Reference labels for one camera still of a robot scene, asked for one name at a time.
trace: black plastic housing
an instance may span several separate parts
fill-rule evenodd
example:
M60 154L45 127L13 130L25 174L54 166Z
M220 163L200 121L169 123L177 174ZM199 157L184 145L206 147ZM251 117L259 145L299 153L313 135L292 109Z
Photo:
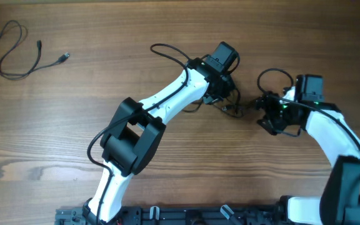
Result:
M226 72L236 60L238 53L226 42L220 42L211 56L206 58L206 63L218 73Z
M324 102L323 77L311 74L298 75L294 99L297 102Z
M131 173L137 175L148 165L166 129L160 117L151 117L141 103L130 97L119 105L109 125L133 114L140 116L121 122L108 130L101 139L101 147L104 149L102 158L119 168L122 176ZM128 123L140 124L144 132L138 136L128 128Z
M327 224L360 224L360 160L339 156L320 201L320 217Z
M190 60L188 67L198 71L205 77L205 80L209 82L209 87L202 98L204 104L214 104L222 101L224 98L230 96L231 92L236 88L230 75L221 74L200 58Z

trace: black joint bracket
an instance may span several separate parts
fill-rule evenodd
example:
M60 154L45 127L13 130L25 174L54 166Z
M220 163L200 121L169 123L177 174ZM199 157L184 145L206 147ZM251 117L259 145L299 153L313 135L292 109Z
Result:
M102 158L119 168L124 177L131 173L137 175L148 165L166 129L160 117L153 118L143 109L143 104L130 97L119 105L110 124L133 114L138 116L109 129L101 139L101 147L104 149ZM137 135L128 127L128 123L140 125L144 132Z

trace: robotic arm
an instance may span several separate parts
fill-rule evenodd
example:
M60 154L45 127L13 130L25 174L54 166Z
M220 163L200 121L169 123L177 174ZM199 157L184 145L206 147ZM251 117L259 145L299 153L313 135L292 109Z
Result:
M186 66L188 73L184 70L162 91L139 102L129 97L120 104L111 121L111 124L120 124L106 131L101 139L104 165L114 176L109 178L109 170L104 169L95 196L85 203L83 216L89 223L96 224L99 221L100 224L115 217L131 178L140 173L153 158L166 124L178 112L201 98L205 104L222 101L235 90L230 76L234 69L228 69L237 58L239 59L238 53L221 42L212 56L190 59ZM177 89L179 91L175 95L164 100ZM138 136L128 128L128 123L137 124L144 132Z
M284 89L283 98L262 90L256 106L266 115L258 124L272 135L291 136L284 129L300 126L317 141L333 167L322 197L283 197L287 221L360 224L360 140L336 105L324 102L322 90L322 77L309 74L299 75L295 87Z

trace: wooden table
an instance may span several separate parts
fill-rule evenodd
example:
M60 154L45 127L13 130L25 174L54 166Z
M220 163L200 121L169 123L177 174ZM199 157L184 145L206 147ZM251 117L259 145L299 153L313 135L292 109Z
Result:
M264 69L323 75L326 100L343 110L360 137L360 1L0 6L0 30L10 19L29 35L5 60L6 71L27 71L38 39L40 65L66 51L71 57L22 81L0 77L0 224L52 224L55 209L94 195L101 169L87 159L90 140L124 98L149 97L181 72L149 51L154 43L195 58L226 41L241 55L234 80L244 103L260 95L256 78ZM17 36L17 30L4 36L0 56ZM262 81L276 92L289 85L276 73ZM320 195L331 171L320 147L306 133L270 136L256 124L262 115L248 111L233 119L212 106L178 114L123 204L219 206ZM93 156L100 155L96 146Z

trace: black mounting base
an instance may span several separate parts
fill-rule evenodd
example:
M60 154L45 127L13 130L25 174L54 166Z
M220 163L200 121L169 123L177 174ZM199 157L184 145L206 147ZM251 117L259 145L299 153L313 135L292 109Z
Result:
M242 225L295 224L282 220L281 204L232 208L235 223ZM55 225L89 225L82 208L56 210ZM117 216L107 224L112 225L232 225L220 207L122 207Z

